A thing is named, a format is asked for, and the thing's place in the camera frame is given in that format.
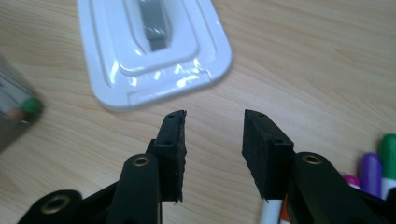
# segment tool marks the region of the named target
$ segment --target marker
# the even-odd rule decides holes
[[[382,168],[378,156],[374,152],[364,154],[359,171],[361,190],[381,198],[381,177]]]
[[[385,200],[389,190],[396,188],[396,134],[384,136],[378,154],[383,168],[381,198]]]
[[[345,181],[348,185],[354,189],[361,189],[361,182],[359,179],[354,175],[344,175]]]
[[[277,224],[283,200],[263,200],[260,224]]]
[[[279,224],[290,224],[290,218],[286,206],[288,206],[288,195],[286,195],[285,200],[283,200],[282,203],[282,210],[280,211],[279,216]]]

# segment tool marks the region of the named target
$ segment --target gray container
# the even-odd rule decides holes
[[[35,123],[42,109],[33,88],[0,57],[0,149]]]

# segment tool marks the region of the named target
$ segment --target desk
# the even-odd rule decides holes
[[[186,109],[184,202],[163,223],[257,223],[262,201],[241,155],[246,108],[267,114],[295,150],[341,173],[396,132],[396,2],[214,0],[233,47],[217,85],[131,113],[92,95],[75,0],[2,0],[0,54],[33,84],[41,120],[0,152],[0,214],[15,223],[40,197],[87,197],[117,181],[163,117]]]

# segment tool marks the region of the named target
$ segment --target white plastic base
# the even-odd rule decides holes
[[[78,0],[83,47],[98,100],[130,111],[223,76],[232,50],[210,0],[164,0],[167,48],[150,51],[138,0]]]

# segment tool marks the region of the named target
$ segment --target green dot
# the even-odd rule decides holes
[[[23,111],[29,114],[37,114],[41,112],[42,107],[43,105],[41,104],[41,101],[36,98],[29,98],[22,103]]]

